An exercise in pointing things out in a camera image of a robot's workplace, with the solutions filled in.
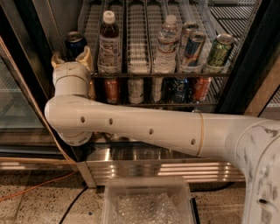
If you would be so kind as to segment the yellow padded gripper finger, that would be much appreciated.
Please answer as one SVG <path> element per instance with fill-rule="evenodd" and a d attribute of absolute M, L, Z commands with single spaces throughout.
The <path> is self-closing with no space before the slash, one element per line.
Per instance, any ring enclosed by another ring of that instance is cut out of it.
<path fill-rule="evenodd" d="M 61 55 L 59 52 L 55 52 L 51 58 L 51 64 L 53 68 L 61 67 L 66 62 L 61 58 Z"/>
<path fill-rule="evenodd" d="M 75 61 L 86 67 L 90 73 L 93 72 L 93 56 L 88 45 L 84 47 L 83 52 L 76 57 Z"/>

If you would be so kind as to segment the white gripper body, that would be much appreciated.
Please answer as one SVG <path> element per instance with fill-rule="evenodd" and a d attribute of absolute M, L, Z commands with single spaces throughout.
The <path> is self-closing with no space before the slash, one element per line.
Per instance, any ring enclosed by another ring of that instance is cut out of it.
<path fill-rule="evenodd" d="M 53 69 L 52 82 L 54 85 L 57 85 L 61 79 L 69 77 L 82 79 L 88 84 L 90 80 L 90 72 L 81 63 L 73 61 L 60 64 Z"/>

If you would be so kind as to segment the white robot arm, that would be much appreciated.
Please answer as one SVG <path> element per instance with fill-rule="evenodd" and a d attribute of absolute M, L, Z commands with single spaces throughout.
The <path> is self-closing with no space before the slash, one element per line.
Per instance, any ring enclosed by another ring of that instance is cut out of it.
<path fill-rule="evenodd" d="M 188 155 L 229 162 L 246 179 L 242 224 L 280 224 L 280 122 L 245 115 L 178 112 L 92 101 L 93 57 L 52 56 L 54 97 L 45 118 L 72 146 L 95 132 L 116 134 Z"/>

